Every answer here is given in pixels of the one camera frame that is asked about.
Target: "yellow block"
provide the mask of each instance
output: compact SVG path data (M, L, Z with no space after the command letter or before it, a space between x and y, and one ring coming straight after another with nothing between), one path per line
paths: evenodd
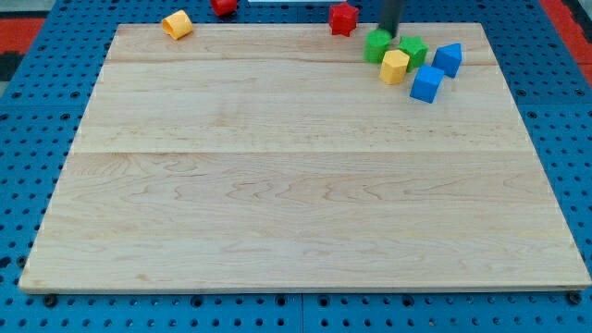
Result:
M163 30L176 41L193 31L191 20L185 11L180 10L162 20Z
M401 50L388 51L382 59L379 78L387 84L401 83L405 80L409 56Z

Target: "wood grain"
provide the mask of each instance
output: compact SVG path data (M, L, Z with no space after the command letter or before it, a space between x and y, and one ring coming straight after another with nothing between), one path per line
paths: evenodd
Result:
M574 290L590 277L478 24L433 105L325 25L122 25L31 293Z

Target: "blue block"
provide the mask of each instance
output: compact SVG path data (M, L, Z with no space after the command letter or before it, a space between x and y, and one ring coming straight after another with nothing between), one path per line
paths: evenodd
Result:
M444 70L422 65L415 75L410 96L424 102L434 102L443 78Z
M456 77L461 62L463 61L463 51L460 43L454 43L441 46L436 50L432 67L444 70L444 74L451 78Z

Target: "yellow cube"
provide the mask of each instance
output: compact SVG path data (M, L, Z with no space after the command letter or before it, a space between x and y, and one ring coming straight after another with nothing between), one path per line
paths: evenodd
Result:
M388 51L382 59L379 78L386 84L401 83L405 80L409 56L401 50Z

